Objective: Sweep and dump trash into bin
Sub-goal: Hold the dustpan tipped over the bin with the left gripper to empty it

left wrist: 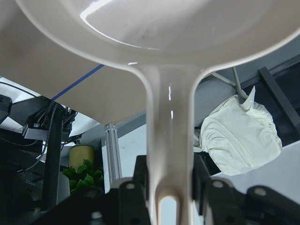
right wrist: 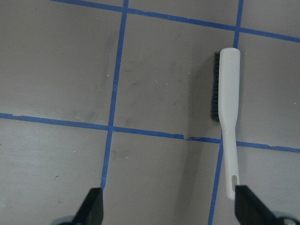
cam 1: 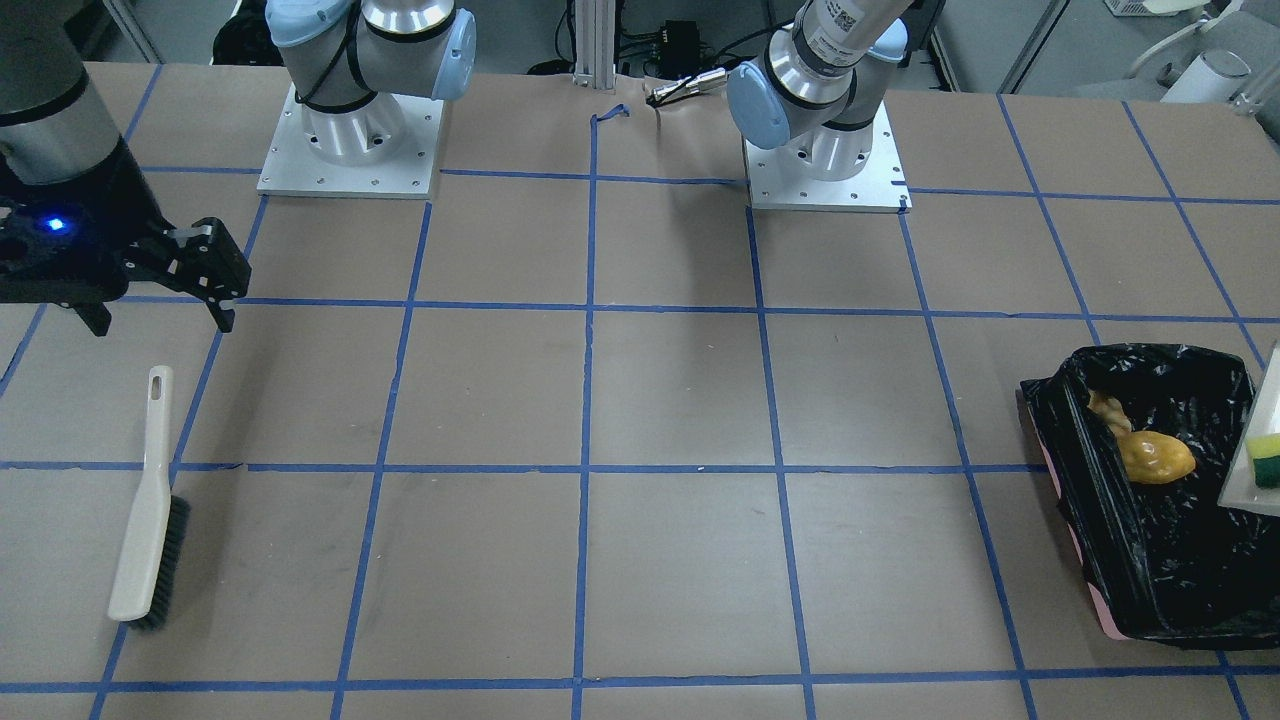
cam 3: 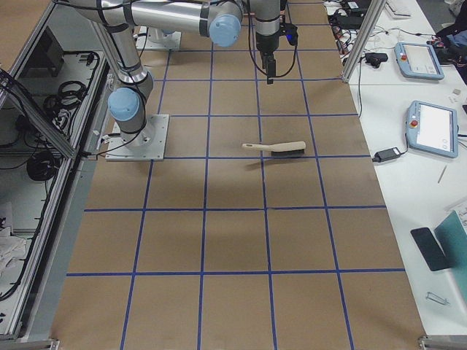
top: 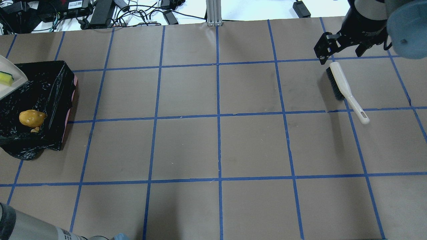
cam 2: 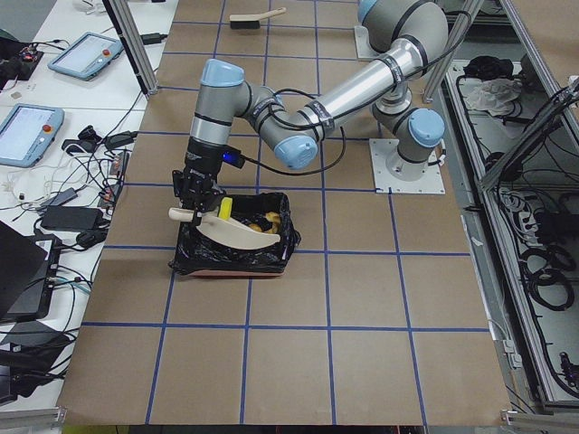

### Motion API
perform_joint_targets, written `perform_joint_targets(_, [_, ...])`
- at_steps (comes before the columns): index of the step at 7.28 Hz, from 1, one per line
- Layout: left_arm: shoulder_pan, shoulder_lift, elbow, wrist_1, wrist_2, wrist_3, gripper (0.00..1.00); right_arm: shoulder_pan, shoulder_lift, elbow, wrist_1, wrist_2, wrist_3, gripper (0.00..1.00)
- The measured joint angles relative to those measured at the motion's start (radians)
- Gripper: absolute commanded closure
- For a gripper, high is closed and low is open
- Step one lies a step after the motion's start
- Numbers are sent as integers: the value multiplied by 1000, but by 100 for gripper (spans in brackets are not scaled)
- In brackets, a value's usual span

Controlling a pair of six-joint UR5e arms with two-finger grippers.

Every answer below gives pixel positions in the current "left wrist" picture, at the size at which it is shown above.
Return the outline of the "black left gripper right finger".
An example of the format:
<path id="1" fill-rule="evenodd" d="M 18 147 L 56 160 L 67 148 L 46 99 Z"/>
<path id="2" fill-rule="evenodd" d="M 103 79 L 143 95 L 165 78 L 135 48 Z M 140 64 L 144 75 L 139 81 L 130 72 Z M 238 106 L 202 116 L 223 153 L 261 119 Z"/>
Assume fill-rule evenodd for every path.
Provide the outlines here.
<path id="1" fill-rule="evenodd" d="M 203 200 L 205 183 L 210 179 L 210 173 L 198 153 L 194 153 L 194 166 L 192 174 L 192 199 L 195 202 L 199 216 L 203 215 Z"/>

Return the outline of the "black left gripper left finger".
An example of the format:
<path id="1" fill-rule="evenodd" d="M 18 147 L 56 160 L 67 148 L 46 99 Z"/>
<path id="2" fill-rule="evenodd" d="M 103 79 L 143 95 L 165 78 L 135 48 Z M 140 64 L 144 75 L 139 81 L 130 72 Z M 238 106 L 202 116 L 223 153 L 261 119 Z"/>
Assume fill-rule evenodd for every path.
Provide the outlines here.
<path id="1" fill-rule="evenodd" d="M 149 210 L 149 173 L 147 168 L 146 155 L 136 157 L 135 169 L 133 175 L 134 189 L 133 199 L 137 206 L 141 206 Z"/>

